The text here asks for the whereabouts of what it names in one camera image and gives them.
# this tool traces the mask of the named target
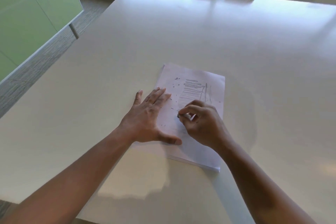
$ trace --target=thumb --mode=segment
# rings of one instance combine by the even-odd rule
[[[182,122],[182,124],[185,126],[185,128],[187,129],[187,131],[191,128],[191,126],[193,125],[193,122],[186,116],[179,114],[178,115],[180,122]]]
[[[175,144],[175,145],[182,144],[182,140],[179,139],[177,136],[168,135],[161,131],[159,132],[158,140],[168,144]]]

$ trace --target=forearm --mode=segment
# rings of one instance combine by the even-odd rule
[[[130,144],[118,130],[113,131],[19,204],[1,223],[70,223]]]
[[[229,167],[257,224],[315,223],[233,140],[216,150]]]

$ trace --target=baseboard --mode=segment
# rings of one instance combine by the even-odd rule
[[[30,55],[25,61],[23,61],[17,68],[15,68],[9,75],[7,75],[1,82],[0,85],[6,81],[9,77],[12,76],[17,70],[19,70],[28,60],[30,60],[36,53],[38,53],[43,47],[45,47],[48,43],[50,43],[60,32],[62,32],[70,23],[72,23],[75,19],[78,18],[84,11],[81,11],[75,18],[73,18],[68,24],[66,24],[60,31],[58,31],[52,38],[50,38],[44,45],[38,48],[32,55]]]

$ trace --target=person's right arm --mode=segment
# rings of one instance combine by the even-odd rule
[[[195,116],[190,120],[184,114]],[[225,161],[256,224],[316,224],[233,141],[213,106],[194,100],[179,111],[179,118],[191,137]]]

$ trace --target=tabletop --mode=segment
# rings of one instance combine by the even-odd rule
[[[19,203],[109,134],[172,62],[224,75],[233,138],[318,223],[336,219],[336,6],[115,0],[0,119],[0,199]],[[128,150],[80,218],[253,223],[221,172]]]

